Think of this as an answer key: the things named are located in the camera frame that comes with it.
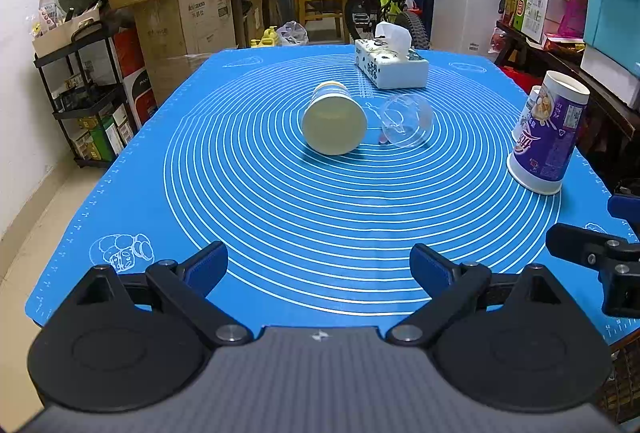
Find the teal plastic storage bin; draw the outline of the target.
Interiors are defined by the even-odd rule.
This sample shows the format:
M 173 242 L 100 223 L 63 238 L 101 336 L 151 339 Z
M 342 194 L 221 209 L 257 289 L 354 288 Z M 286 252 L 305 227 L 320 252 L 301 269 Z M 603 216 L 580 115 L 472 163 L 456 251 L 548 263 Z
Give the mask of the teal plastic storage bin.
M 639 76 L 639 0 L 588 0 L 584 40 L 588 46 Z

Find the yellow toy truck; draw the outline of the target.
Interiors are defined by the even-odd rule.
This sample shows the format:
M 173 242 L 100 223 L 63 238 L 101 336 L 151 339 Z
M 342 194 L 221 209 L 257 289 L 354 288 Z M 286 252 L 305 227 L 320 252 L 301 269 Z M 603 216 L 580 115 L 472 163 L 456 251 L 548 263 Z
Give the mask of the yellow toy truck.
M 280 45 L 280 37 L 275 26 L 270 26 L 265 29 L 264 33 L 259 38 L 252 38 L 250 40 L 250 47 L 274 47 Z

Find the lower cardboard box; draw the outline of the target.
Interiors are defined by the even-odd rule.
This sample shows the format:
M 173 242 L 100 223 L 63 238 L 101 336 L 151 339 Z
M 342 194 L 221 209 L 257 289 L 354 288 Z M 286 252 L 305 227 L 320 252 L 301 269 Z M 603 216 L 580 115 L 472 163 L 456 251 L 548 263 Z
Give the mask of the lower cardboard box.
M 236 46 L 231 0 L 148 0 L 132 11 L 157 104 L 210 55 Z

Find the white tissue box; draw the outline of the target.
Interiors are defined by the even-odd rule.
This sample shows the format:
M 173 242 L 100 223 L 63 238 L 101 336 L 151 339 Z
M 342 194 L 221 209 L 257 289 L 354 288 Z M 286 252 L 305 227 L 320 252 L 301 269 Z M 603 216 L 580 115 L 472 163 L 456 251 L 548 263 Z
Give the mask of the white tissue box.
M 430 64 L 416 52 L 418 41 L 404 26 L 383 21 L 374 37 L 355 42 L 356 66 L 377 89 L 424 88 Z

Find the clear glass cup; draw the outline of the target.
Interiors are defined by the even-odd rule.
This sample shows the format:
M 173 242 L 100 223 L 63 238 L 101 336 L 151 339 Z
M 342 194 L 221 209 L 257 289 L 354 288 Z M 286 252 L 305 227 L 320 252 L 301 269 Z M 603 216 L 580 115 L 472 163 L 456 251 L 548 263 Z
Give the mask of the clear glass cup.
M 394 95 L 378 112 L 381 145 L 398 148 L 422 147 L 434 123 L 434 112 L 427 100 L 416 94 Z

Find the green white carton box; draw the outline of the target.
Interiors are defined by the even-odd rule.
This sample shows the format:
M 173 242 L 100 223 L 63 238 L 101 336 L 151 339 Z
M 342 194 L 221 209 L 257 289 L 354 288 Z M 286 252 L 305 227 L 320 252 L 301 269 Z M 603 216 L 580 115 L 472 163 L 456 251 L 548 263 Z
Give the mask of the green white carton box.
M 540 43 L 544 36 L 544 24 L 549 0 L 518 0 L 512 28 L 532 41 Z

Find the cream paper cup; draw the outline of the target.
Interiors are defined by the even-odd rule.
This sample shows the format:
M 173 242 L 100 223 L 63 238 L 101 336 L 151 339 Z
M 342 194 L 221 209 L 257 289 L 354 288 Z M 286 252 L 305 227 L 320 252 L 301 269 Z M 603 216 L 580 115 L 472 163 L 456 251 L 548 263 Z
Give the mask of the cream paper cup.
M 325 156 L 354 151 L 366 136 L 367 117 L 341 82 L 325 81 L 312 92 L 302 116 L 307 145 Z

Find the purple white paper cup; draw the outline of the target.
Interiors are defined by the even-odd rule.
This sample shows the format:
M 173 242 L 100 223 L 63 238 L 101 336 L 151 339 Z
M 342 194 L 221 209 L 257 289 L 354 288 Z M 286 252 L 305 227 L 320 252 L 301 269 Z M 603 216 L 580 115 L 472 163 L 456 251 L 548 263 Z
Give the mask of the purple white paper cup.
M 574 78 L 546 73 L 506 158 L 508 171 L 520 185 L 544 196 L 561 190 L 589 95 Z

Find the blue silicone baking mat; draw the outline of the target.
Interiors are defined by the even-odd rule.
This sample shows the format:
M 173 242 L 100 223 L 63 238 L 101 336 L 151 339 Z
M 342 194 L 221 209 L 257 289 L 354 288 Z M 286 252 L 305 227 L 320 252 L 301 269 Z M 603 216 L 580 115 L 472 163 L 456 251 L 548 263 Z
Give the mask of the blue silicone baking mat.
M 386 94 L 349 46 L 228 50 L 210 57 L 144 124 L 70 221 L 25 305 L 43 325 L 94 265 L 141 273 L 210 242 L 228 271 L 210 299 L 250 329 L 387 329 L 427 301 L 409 253 L 424 243 L 497 273 L 547 265 L 606 341 L 638 328 L 601 311 L 596 274 L 550 257 L 558 222 L 624 238 L 608 192 L 581 156 L 561 191 L 533 193 L 506 158 L 525 94 L 484 58 L 429 52 L 422 96 L 434 123 L 422 147 L 378 142 Z M 367 117 L 343 156 L 312 150 L 302 116 L 314 89 L 337 81 Z

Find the black metal shelf rack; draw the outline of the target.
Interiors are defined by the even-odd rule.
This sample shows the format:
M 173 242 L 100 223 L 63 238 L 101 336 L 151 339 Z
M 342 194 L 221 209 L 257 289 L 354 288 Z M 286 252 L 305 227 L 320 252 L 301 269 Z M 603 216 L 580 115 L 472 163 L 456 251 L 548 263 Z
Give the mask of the black metal shelf rack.
M 104 47 L 112 81 L 96 83 L 81 59 L 81 52 L 93 45 Z M 50 86 L 46 68 L 64 62 L 70 75 L 59 88 Z M 110 167 L 118 153 L 114 142 L 122 139 L 115 120 L 115 112 L 124 110 L 130 133 L 137 134 L 134 114 L 126 95 L 125 85 L 117 70 L 112 34 L 103 21 L 86 21 L 70 37 L 70 42 L 47 55 L 34 57 L 46 92 L 53 119 L 80 167 Z

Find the wooden chair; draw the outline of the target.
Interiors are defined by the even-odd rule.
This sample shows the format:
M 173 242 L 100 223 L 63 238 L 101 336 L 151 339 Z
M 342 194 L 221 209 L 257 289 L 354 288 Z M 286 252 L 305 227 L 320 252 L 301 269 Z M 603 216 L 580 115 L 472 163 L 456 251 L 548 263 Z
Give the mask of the wooden chair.
M 333 19 L 336 36 L 348 44 L 350 33 L 346 22 L 346 4 L 347 0 L 293 0 L 295 20 L 301 26 L 306 26 L 311 21 Z

